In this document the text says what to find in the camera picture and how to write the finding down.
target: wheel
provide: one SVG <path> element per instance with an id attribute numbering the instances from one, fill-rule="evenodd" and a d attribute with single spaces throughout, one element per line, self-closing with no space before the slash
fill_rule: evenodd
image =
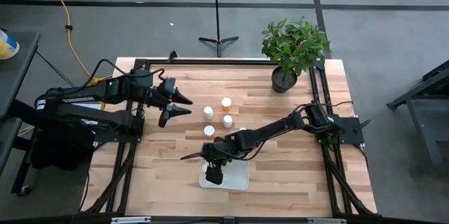
<path id="1" fill-rule="evenodd" d="M 17 197 L 25 197 L 31 192 L 31 188 L 28 185 L 22 186 L 19 193 L 16 193 Z"/>

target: butcher block table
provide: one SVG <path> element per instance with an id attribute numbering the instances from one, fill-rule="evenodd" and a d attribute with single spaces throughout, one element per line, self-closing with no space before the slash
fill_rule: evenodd
<path id="1" fill-rule="evenodd" d="M 136 58 L 118 58 L 124 71 L 133 68 Z M 328 187 L 321 147 L 305 131 L 291 131 L 267 141 L 259 155 L 250 161 L 247 190 L 205 189 L 199 185 L 201 159 L 181 161 L 180 157 L 212 142 L 204 135 L 207 125 L 215 136 L 225 136 L 240 128 L 257 129 L 309 103 L 312 98 L 308 73 L 302 73 L 287 93 L 272 91 L 272 65 L 151 65 L 150 70 L 165 69 L 165 77 L 175 77 L 180 92 L 193 101 L 183 105 L 191 114 L 175 117 L 164 129 L 157 126 L 160 111 L 145 108 L 145 128 L 138 144 L 130 182 L 127 215 L 145 216 L 257 216 L 257 217 L 328 217 L 331 216 Z M 343 62 L 327 60 L 326 74 L 332 104 L 351 100 Z M 321 83 L 317 74 L 319 91 Z M 225 112 L 221 99 L 230 97 L 232 106 Z M 213 119 L 204 119 L 203 109 L 213 108 Z M 122 110 L 125 104 L 107 105 L 106 110 Z M 335 107 L 341 117 L 354 114 L 346 103 Z M 223 126 L 230 114 L 233 125 Z M 116 143 L 103 145 L 93 155 L 87 209 L 100 196 L 112 177 Z M 360 150 L 342 145 L 342 158 L 349 185 L 362 202 L 376 211 L 365 159 Z M 336 186 L 343 209 L 340 186 Z M 116 202 L 121 189 L 117 190 Z"/>

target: light stand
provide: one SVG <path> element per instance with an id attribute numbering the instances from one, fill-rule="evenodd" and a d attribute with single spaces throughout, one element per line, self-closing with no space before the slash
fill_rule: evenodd
<path id="1" fill-rule="evenodd" d="M 222 57 L 222 45 L 227 41 L 236 41 L 239 39 L 239 37 L 230 37 L 226 39 L 220 39 L 220 19 L 218 17 L 218 0 L 215 0 L 215 12 L 217 13 L 217 39 L 209 39 L 209 38 L 203 38 L 199 37 L 198 40 L 200 41 L 208 41 L 212 42 L 217 46 L 217 57 Z"/>

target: gray floor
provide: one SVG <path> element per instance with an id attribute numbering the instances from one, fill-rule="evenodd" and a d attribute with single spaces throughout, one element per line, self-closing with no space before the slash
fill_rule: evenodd
<path id="1" fill-rule="evenodd" d="M 213 0 L 123 0 L 212 2 Z M 222 0 L 223 2 L 312 3 L 313 0 Z M 449 5 L 449 0 L 321 0 L 323 4 Z M 74 45 L 91 71 L 101 58 L 118 56 L 214 57 L 213 47 L 197 37 L 215 37 L 212 8 L 91 8 L 71 7 Z M 314 10 L 223 8 L 222 37 L 240 40 L 223 50 L 224 57 L 263 57 L 260 31 L 270 20 L 304 16 L 315 23 Z M 373 122 L 364 129 L 370 178 L 379 213 L 385 216 L 448 222 L 449 179 L 412 176 L 427 162 L 408 111 L 391 112 L 385 103 L 407 91 L 431 68 L 449 56 L 449 12 L 325 11 L 333 50 L 343 59 L 356 113 Z M 40 52 L 72 81 L 86 75 L 67 45 L 65 14 L 57 6 L 1 6 L 0 26 L 42 33 Z M 19 97 L 32 102 L 47 88 L 64 86 L 40 58 L 35 58 Z M 99 75 L 108 75 L 102 68 Z M 81 198 L 86 165 L 75 173 L 47 169 L 33 172 L 36 189 L 28 197 L 9 195 L 20 161 L 14 152 L 0 177 L 0 218 L 24 218 L 73 213 Z"/>

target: black pot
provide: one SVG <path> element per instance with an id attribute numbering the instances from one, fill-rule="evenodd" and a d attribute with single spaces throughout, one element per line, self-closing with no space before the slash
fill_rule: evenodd
<path id="1" fill-rule="evenodd" d="M 297 75 L 292 72 L 292 74 L 286 74 L 281 67 L 277 67 L 272 73 L 272 88 L 273 91 L 277 93 L 285 93 L 288 89 L 294 87 L 297 81 Z"/>

